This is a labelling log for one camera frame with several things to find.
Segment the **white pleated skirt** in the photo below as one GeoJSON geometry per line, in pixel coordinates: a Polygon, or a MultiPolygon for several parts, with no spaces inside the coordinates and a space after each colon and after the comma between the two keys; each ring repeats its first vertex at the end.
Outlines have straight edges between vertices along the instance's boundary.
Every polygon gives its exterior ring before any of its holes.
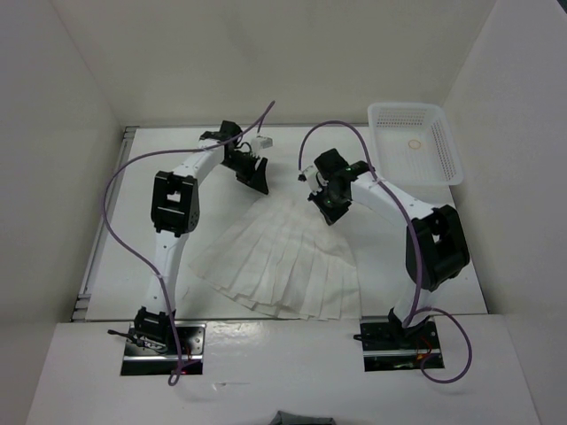
{"type": "Polygon", "coordinates": [[[349,242],[315,209],[288,197],[255,201],[189,266],[222,295],[261,314],[320,321],[361,317],[349,242]]]}

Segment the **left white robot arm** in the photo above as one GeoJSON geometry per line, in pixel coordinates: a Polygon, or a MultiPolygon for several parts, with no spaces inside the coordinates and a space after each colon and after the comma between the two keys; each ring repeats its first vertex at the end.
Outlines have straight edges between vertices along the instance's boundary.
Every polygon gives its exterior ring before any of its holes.
{"type": "Polygon", "coordinates": [[[217,131],[206,131],[192,152],[172,171],[154,177],[151,222],[156,230],[153,277],[134,320],[136,344],[163,354],[176,349],[175,287],[184,246],[200,218],[199,185],[218,165],[232,170],[239,182],[268,194],[268,160],[260,151],[273,139],[256,135],[242,141],[241,127],[224,120],[217,131]]]}

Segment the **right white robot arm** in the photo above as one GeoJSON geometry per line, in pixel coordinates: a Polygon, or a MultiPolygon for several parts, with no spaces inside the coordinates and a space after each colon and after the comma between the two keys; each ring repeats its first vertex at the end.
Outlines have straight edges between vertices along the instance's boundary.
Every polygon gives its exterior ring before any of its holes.
{"type": "Polygon", "coordinates": [[[365,161],[349,164],[331,149],[300,172],[328,225],[351,205],[362,205],[405,229],[405,269],[408,283],[387,316],[388,337],[399,348],[409,347],[433,312],[435,295],[470,263],[470,252],[459,213],[451,205],[435,206],[379,178],[365,161]]]}

